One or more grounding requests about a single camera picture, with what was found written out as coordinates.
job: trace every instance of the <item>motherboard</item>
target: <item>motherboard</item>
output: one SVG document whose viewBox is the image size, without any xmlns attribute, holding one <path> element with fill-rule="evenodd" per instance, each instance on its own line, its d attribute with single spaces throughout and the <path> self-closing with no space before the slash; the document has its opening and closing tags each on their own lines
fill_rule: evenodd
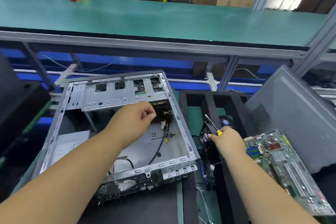
<svg viewBox="0 0 336 224">
<path fill-rule="evenodd" d="M 244 141 L 246 153 L 309 214 L 335 215 L 281 130 L 247 137 Z"/>
</svg>

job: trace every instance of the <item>ventilation grille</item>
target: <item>ventilation grille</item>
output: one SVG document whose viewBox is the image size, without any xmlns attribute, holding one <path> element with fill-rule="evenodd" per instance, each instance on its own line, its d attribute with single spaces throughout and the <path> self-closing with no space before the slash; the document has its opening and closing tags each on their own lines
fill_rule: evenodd
<svg viewBox="0 0 336 224">
<path fill-rule="evenodd" d="M 136 184 L 137 183 L 134 180 L 122 180 L 106 183 L 101 185 L 98 189 L 98 194 L 101 196 L 118 195 L 134 188 Z"/>
<path fill-rule="evenodd" d="M 263 104 L 258 105 L 252 112 L 251 118 L 257 128 L 262 131 L 263 128 L 272 124 L 272 119 L 266 111 Z"/>
</svg>

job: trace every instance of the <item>black cable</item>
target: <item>black cable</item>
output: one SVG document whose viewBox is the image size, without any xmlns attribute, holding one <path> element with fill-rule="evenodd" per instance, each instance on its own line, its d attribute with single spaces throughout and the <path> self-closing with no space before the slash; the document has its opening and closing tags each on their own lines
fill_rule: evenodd
<svg viewBox="0 0 336 224">
<path fill-rule="evenodd" d="M 161 148 L 161 145 L 163 143 L 163 140 L 165 139 L 165 135 L 166 135 L 166 132 L 168 131 L 168 129 L 169 128 L 165 127 L 165 130 L 163 131 L 163 136 L 162 136 L 162 139 L 161 139 L 161 143 L 160 143 L 160 145 L 159 145 L 156 153 L 154 154 L 154 157 L 149 161 L 148 165 L 150 165 L 153 162 L 153 160 L 155 159 L 156 155 L 158 154 L 158 152 L 159 152 L 159 150 Z"/>
<path fill-rule="evenodd" d="M 129 159 L 126 159 L 128 162 L 130 162 L 131 166 L 132 166 L 132 169 L 134 169 L 134 166 L 133 166 L 133 163 L 132 161 L 130 161 Z"/>
</svg>

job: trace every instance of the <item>drive bay cage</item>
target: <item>drive bay cage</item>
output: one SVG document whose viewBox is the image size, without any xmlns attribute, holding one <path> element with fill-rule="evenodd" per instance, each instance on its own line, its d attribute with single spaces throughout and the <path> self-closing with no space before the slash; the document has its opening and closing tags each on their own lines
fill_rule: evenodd
<svg viewBox="0 0 336 224">
<path fill-rule="evenodd" d="M 67 80 L 33 178 L 103 130 L 122 106 L 139 101 L 150 102 L 157 116 L 145 134 L 120 153 L 94 198 L 118 198 L 197 170 L 199 154 L 166 75 L 159 70 Z"/>
</svg>

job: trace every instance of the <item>hand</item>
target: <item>hand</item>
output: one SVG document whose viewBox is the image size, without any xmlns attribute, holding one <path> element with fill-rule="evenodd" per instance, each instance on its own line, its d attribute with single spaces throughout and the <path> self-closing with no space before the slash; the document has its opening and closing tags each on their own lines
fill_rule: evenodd
<svg viewBox="0 0 336 224">
<path fill-rule="evenodd" d="M 145 133 L 155 117 L 156 113 L 149 102 L 124 105 L 102 132 L 109 137 L 117 137 L 116 140 L 125 149 Z"/>
<path fill-rule="evenodd" d="M 215 142 L 225 159 L 229 158 L 232 154 L 246 153 L 245 143 L 236 130 L 226 126 L 221 128 L 220 131 L 223 132 L 220 136 L 213 134 L 209 134 L 208 136 Z"/>
</svg>

